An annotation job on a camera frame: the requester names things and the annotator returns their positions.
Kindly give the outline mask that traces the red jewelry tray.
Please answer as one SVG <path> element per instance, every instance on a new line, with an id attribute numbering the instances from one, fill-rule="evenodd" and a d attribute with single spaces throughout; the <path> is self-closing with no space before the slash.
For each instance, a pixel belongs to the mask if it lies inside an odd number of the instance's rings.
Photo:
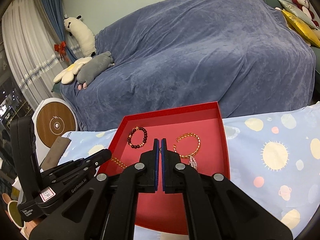
<path id="1" fill-rule="evenodd" d="M 127 115 L 109 145 L 113 156 L 126 166 L 139 161 L 140 155 L 153 148 L 153 141 L 165 139 L 167 149 L 179 160 L 169 168 L 159 165 L 158 190 L 138 196 L 135 224 L 147 229 L 187 234 L 187 219 L 181 193 L 166 194 L 163 182 L 173 185 L 169 175 L 181 175 L 189 167 L 194 153 L 197 172 L 230 177 L 225 130 L 217 102 L 201 103 L 160 111 Z"/>

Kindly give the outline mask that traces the round wooden white device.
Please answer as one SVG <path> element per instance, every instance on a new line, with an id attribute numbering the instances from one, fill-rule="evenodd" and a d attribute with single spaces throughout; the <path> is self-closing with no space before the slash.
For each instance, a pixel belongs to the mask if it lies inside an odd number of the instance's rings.
<path id="1" fill-rule="evenodd" d="M 78 122 L 67 102 L 60 98 L 48 98 L 39 104 L 32 120 L 36 135 L 36 154 L 42 163 L 57 137 L 77 131 Z"/>

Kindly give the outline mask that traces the light blue planet tablecloth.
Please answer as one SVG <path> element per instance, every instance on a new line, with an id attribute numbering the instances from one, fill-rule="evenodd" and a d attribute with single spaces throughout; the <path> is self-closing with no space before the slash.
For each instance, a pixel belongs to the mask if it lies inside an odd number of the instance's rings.
<path id="1" fill-rule="evenodd" d="M 223 124 L 232 182 L 297 237 L 319 207 L 319 104 Z"/>

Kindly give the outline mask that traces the flower shaped cushion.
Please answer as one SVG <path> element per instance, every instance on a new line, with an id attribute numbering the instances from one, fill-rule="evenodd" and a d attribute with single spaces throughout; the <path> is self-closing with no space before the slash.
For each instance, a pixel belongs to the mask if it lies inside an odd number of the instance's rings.
<path id="1" fill-rule="evenodd" d="M 54 77 L 53 82 L 54 83 L 61 82 L 63 85 L 72 83 L 74 80 L 74 77 L 78 74 L 78 72 L 80 72 L 80 69 L 89 61 L 91 61 L 91 59 L 92 57 L 89 56 L 89 57 L 82 57 L 76 60 L 69 67 L 61 71 L 59 74 L 57 74 L 57 76 Z"/>

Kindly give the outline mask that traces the grey plush toy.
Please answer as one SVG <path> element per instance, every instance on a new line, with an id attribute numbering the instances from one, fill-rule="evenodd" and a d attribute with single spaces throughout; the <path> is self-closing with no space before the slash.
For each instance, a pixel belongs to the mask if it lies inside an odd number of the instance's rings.
<path id="1" fill-rule="evenodd" d="M 112 66 L 114 66 L 114 60 L 110 51 L 95 56 L 78 72 L 76 76 L 78 90 L 86 89 L 98 75 Z"/>

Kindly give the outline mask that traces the white sheer curtain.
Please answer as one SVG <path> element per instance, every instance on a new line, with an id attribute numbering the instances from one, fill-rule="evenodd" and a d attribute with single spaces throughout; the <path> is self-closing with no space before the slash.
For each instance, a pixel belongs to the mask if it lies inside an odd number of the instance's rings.
<path id="1" fill-rule="evenodd" d="M 4 49 L 11 72 L 29 105 L 53 97 L 53 79 L 67 65 L 54 51 L 36 0 L 13 0 L 2 17 Z"/>

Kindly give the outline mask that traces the white plush animal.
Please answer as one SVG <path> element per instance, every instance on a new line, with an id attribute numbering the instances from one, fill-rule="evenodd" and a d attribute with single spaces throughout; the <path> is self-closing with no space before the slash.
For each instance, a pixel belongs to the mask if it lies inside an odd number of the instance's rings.
<path id="1" fill-rule="evenodd" d="M 76 39 L 84 57 L 94 56 L 96 54 L 95 36 L 82 21 L 82 16 L 65 17 L 63 23 L 65 30 Z"/>

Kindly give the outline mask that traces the blue curtain with red bow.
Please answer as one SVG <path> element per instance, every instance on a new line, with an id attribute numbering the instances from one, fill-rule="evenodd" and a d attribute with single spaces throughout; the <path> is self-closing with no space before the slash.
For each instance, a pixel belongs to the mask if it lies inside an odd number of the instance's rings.
<path id="1" fill-rule="evenodd" d="M 40 3 L 44 9 L 44 12 L 47 15 L 47 18 L 54 29 L 59 42 L 56 44 L 61 44 L 62 42 L 67 43 L 66 41 L 66 30 L 63 23 L 63 9 L 62 9 L 62 0 L 40 0 Z M 68 57 L 71 63 L 76 61 L 76 56 L 70 50 L 70 47 L 66 44 L 65 47 L 66 56 Z"/>

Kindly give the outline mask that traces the gold pillow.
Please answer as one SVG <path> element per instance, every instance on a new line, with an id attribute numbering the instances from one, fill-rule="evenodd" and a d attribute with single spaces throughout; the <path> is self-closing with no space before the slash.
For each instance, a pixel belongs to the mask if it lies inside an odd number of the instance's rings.
<path id="1" fill-rule="evenodd" d="M 319 38 L 303 20 L 288 11 L 281 10 L 281 12 L 284 15 L 286 21 L 293 26 L 295 31 L 297 31 L 301 37 L 319 48 Z"/>

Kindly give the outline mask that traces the silver grey pillow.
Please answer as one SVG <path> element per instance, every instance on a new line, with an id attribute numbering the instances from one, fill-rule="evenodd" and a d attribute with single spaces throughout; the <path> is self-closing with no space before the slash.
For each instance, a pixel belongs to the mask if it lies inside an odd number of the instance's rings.
<path id="1" fill-rule="evenodd" d="M 281 5 L 290 13 L 294 14 L 301 20 L 303 20 L 308 26 L 310 26 L 313 29 L 317 29 L 317 25 L 312 21 L 311 14 L 308 12 L 307 14 L 305 11 L 300 10 L 299 7 L 297 7 L 295 4 L 292 4 L 286 0 L 278 0 Z"/>

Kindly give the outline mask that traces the red monkey plush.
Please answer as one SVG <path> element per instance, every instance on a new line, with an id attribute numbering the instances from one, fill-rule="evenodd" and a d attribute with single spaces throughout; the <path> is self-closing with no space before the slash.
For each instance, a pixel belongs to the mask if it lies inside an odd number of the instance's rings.
<path id="1" fill-rule="evenodd" d="M 315 20 L 314 13 L 310 10 L 310 2 L 309 0 L 292 0 L 293 3 L 299 7 L 299 9 L 312 20 L 312 22 L 315 24 L 317 28 L 319 28 L 319 23 Z"/>

